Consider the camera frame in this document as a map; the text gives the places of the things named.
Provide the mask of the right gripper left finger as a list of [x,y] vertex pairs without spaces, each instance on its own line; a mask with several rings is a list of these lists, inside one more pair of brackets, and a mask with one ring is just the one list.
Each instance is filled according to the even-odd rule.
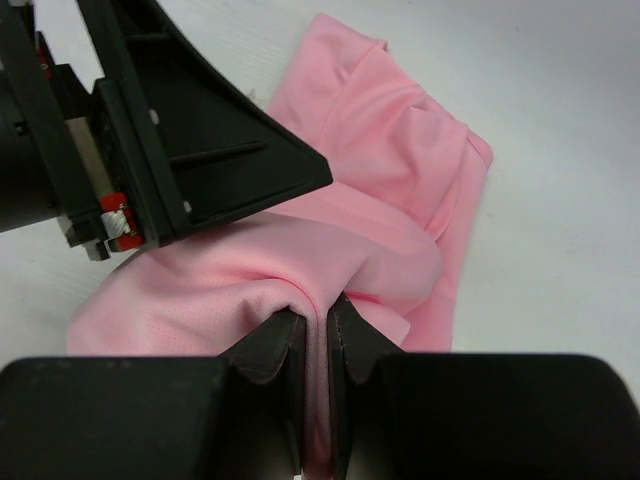
[[273,314],[222,354],[217,475],[297,475],[303,458],[306,320]]

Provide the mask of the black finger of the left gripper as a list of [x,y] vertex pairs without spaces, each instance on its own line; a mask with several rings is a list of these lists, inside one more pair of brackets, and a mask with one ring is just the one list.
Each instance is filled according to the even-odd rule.
[[221,75],[154,1],[79,5],[104,75],[89,115],[121,247],[160,247],[328,186],[327,160]]

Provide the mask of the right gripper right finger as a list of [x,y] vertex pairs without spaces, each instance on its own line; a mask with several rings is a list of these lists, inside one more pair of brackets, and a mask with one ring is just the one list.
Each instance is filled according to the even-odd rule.
[[331,452],[336,479],[395,479],[379,361],[401,349],[341,294],[327,316]]

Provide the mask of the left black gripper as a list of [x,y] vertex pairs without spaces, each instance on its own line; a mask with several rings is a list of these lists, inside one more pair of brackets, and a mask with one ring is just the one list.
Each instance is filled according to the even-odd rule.
[[90,113],[90,94],[37,29],[34,3],[2,2],[1,229],[55,219],[70,247],[102,261],[144,236]]

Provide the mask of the pink t shirt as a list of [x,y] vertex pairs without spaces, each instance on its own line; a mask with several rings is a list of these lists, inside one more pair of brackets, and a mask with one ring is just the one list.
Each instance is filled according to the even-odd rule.
[[332,183],[137,254],[76,311],[78,356],[217,355],[273,313],[307,322],[303,473],[332,477],[326,319],[346,294],[396,345],[446,351],[493,154],[383,40],[315,16],[268,108]]

